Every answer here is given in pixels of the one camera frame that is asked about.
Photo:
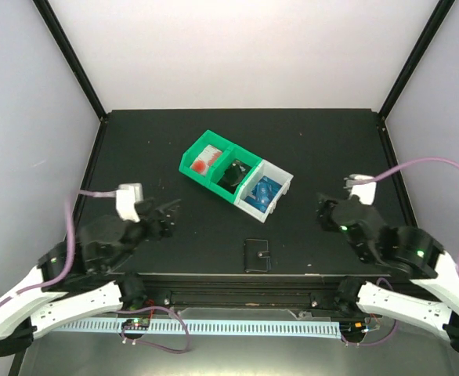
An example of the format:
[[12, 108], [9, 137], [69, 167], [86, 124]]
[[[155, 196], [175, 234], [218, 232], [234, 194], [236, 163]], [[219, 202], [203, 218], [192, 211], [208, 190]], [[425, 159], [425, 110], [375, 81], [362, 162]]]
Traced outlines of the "right black frame post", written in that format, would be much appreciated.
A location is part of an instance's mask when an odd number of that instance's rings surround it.
[[390, 115], [455, 2], [455, 0], [439, 0], [436, 3], [414, 47], [411, 49], [401, 71], [397, 75], [389, 94], [386, 96], [385, 101], [378, 111], [378, 116], [382, 120], [385, 121]]

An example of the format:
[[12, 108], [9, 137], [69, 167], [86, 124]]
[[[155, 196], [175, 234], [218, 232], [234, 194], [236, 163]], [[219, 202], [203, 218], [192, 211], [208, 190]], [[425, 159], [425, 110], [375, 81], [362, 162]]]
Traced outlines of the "red and white cards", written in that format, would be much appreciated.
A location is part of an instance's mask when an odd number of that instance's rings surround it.
[[197, 174], [206, 176], [209, 168], [219, 159], [222, 151], [212, 145], [207, 145], [194, 159], [190, 168]]

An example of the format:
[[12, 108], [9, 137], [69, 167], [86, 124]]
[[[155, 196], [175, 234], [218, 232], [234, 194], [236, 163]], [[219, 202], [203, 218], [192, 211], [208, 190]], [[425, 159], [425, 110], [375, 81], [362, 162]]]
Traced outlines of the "blue cards in bin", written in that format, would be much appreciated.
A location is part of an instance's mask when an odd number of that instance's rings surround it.
[[244, 200], [259, 211], [266, 212], [271, 201], [278, 194], [281, 187], [282, 186], [276, 181], [267, 176], [263, 176]]

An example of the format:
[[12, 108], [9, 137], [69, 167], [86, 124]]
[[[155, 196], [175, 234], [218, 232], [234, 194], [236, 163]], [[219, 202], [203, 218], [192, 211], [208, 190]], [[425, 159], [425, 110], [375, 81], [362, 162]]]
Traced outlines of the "green double compartment bin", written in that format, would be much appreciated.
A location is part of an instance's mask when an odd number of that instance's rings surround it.
[[[208, 167], [205, 175], [196, 172], [191, 168], [197, 157], [207, 146], [213, 146], [221, 151], [214, 163]], [[250, 171], [237, 185], [234, 193], [230, 193], [219, 185], [219, 180], [223, 177], [225, 170], [235, 161], [241, 161], [250, 167]], [[218, 135], [212, 130], [206, 130], [183, 154], [179, 165], [179, 171], [196, 183], [220, 196], [222, 199], [234, 204], [237, 195], [243, 184], [251, 177], [263, 159], [256, 154], [244, 149], [228, 139]]]

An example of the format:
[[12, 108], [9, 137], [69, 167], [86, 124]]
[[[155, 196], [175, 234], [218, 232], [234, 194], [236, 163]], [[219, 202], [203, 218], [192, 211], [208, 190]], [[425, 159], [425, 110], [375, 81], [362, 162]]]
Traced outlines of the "circuit board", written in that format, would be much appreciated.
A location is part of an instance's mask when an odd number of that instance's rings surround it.
[[371, 331], [377, 331], [380, 329], [381, 325], [377, 322], [345, 322], [340, 323], [340, 331], [343, 334], [366, 334]]
[[148, 318], [130, 318], [122, 323], [121, 328], [126, 331], [146, 331], [149, 326]]

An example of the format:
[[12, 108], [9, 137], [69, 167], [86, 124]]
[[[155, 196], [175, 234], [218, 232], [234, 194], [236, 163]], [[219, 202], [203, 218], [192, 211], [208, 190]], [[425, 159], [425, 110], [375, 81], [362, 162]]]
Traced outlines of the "white plastic card bin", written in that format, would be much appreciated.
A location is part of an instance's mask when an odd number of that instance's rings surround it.
[[239, 185], [233, 204], [264, 223], [274, 212], [278, 200], [289, 191], [293, 178], [291, 173], [262, 160]]

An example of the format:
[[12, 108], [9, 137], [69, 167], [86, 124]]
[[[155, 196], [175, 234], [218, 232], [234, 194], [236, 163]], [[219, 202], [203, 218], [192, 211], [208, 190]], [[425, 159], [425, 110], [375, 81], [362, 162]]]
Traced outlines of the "left black frame post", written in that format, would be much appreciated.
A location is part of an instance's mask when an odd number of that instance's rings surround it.
[[100, 121], [104, 121], [107, 118], [107, 112], [99, 100], [96, 90], [93, 88], [81, 61], [78, 59], [78, 55], [74, 51], [74, 48], [70, 43], [70, 40], [67, 37], [50, 2], [47, 0], [34, 0], [33, 3], [45, 25], [49, 29], [49, 33], [52, 35], [53, 40], [62, 52], [64, 59], [66, 60], [96, 116]]

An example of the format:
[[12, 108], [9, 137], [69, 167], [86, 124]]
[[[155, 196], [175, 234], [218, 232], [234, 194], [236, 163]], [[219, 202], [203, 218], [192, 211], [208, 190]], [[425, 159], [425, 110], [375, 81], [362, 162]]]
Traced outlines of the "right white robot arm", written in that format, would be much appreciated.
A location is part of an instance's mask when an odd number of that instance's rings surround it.
[[334, 297], [345, 316], [374, 313], [419, 327], [459, 353], [459, 276], [452, 256], [433, 236], [412, 226], [390, 226], [378, 210], [352, 195], [339, 200], [317, 196], [323, 230], [340, 233], [363, 263], [408, 280], [433, 300], [386, 290], [368, 280], [346, 277]]

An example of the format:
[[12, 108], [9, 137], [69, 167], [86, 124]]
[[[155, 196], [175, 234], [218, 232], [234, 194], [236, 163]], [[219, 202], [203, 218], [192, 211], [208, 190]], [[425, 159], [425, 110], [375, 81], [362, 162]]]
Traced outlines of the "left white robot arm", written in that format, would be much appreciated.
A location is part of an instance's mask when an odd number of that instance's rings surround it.
[[147, 294], [136, 273], [107, 280], [137, 248], [172, 236], [180, 202], [136, 204], [138, 220], [104, 215], [71, 230], [0, 298], [0, 357], [14, 355], [50, 331], [101, 313], [137, 313]]

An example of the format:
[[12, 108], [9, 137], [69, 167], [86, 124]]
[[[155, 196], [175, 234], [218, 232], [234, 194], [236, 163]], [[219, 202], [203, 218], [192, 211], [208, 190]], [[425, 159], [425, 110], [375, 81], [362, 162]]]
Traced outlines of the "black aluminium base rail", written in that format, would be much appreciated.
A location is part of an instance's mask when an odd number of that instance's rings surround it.
[[153, 274], [135, 275], [148, 298], [181, 308], [292, 309], [335, 314], [343, 274]]

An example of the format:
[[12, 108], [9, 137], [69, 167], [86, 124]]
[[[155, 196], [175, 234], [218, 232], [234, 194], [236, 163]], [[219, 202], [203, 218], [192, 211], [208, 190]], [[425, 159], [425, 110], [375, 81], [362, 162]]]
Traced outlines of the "left circuit board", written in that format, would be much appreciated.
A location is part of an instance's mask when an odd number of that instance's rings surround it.
[[146, 331], [149, 326], [148, 318], [130, 318], [122, 323], [121, 328], [126, 331]]

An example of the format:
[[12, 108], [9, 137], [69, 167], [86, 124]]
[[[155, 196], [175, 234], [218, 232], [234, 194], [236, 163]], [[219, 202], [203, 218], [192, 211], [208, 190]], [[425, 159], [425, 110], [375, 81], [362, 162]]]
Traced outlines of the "clear sleeve card holder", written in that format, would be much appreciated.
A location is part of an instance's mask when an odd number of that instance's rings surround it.
[[268, 240], [246, 239], [244, 241], [244, 272], [268, 273], [271, 268]]

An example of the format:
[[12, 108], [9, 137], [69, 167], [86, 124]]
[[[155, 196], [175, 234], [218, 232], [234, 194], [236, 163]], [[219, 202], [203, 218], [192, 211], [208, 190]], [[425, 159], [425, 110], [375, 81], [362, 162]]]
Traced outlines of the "right circuit board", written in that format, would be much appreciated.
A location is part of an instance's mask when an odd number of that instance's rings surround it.
[[377, 331], [380, 329], [381, 325], [377, 322], [345, 322], [340, 323], [340, 331], [343, 334], [366, 334], [371, 331]]

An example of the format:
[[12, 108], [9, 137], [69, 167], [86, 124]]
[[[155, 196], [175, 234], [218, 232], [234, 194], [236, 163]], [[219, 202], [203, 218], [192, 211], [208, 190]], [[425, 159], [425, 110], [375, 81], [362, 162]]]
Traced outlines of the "black frame post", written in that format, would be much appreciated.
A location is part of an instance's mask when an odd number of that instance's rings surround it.
[[411, 49], [401, 71], [397, 75], [389, 94], [386, 96], [385, 101], [378, 111], [378, 116], [382, 120], [385, 121], [390, 115], [455, 2], [455, 0], [439, 0], [436, 3], [414, 47]]
[[107, 118], [107, 112], [99, 100], [96, 90], [93, 88], [81, 61], [78, 59], [78, 55], [74, 51], [74, 48], [70, 43], [70, 40], [67, 37], [50, 2], [47, 0], [34, 0], [33, 3], [45, 25], [49, 29], [49, 33], [52, 35], [53, 40], [62, 52], [64, 59], [66, 60], [96, 116], [100, 121], [104, 121]]

